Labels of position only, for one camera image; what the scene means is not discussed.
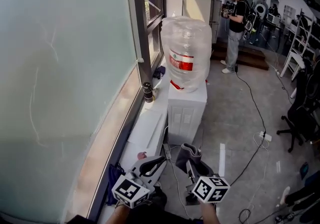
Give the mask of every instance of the window sill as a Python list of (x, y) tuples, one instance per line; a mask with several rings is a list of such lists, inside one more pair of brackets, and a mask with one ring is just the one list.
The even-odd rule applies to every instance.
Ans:
[[(163, 77), (161, 77), (160, 80), (153, 79), (154, 88), (160, 88), (158, 97), (152, 103), (144, 102), (141, 106), (139, 116), (141, 116), (147, 110), (152, 110), (152, 111), (161, 113), (161, 117), (154, 129), (153, 135), (147, 147), (141, 147), (137, 144), (127, 141), (120, 159), (120, 165), (125, 171), (128, 171), (128, 169), (132, 167), (133, 165), (132, 163), (138, 159), (137, 158), (138, 153), (146, 152), (147, 156), (154, 156), (154, 155), (159, 155), (161, 151), (161, 146), (162, 146), (163, 137), (164, 137), (163, 133), (166, 128), (167, 116), (168, 116), (167, 107), (168, 107), (170, 77), (168, 74), (165, 58), (163, 58), (160, 65), (166, 68), (166, 71), (165, 71), (166, 73)], [(115, 209), (114, 205), (113, 206), (105, 205), (101, 211), (98, 224), (105, 224), (105, 222), (109, 219), (109, 217), (113, 213), (114, 209)]]

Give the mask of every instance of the frosted glass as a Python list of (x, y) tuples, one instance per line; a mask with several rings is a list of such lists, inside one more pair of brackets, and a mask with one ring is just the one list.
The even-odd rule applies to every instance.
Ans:
[(128, 0), (0, 4), (0, 212), (58, 222), (136, 60)]

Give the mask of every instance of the window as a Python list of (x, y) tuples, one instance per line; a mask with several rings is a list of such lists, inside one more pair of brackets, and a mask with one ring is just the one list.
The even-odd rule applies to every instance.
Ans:
[(160, 26), (156, 26), (149, 34), (148, 34), (148, 43), (149, 43), (149, 52), (150, 52), (150, 62), (153, 63), (155, 57), (160, 51)]
[(150, 62), (153, 64), (160, 52), (161, 20), (164, 14), (163, 0), (144, 0), (145, 16), (148, 32)]
[(145, 7), (147, 25), (152, 23), (152, 21), (154, 21), (158, 16), (163, 14), (162, 0), (145, 0)]
[(141, 88), (128, 0), (0, 2), (0, 216), (87, 216)]

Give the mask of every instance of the red label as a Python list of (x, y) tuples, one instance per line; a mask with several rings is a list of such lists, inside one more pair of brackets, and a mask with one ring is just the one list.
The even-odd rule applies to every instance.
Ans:
[(170, 54), (170, 62), (174, 67), (179, 68), (181, 70), (185, 70), (185, 71), (192, 71), (192, 68), (194, 65), (193, 57), (182, 56), (175, 52), (172, 52)]

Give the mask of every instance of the fiducial marker cube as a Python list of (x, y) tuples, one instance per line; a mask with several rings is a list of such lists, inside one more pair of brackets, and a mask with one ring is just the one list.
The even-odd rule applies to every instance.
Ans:
[(112, 188), (115, 199), (131, 209), (149, 198), (150, 190), (121, 175)]
[(224, 178), (201, 176), (192, 193), (204, 203), (221, 202), (230, 186)]

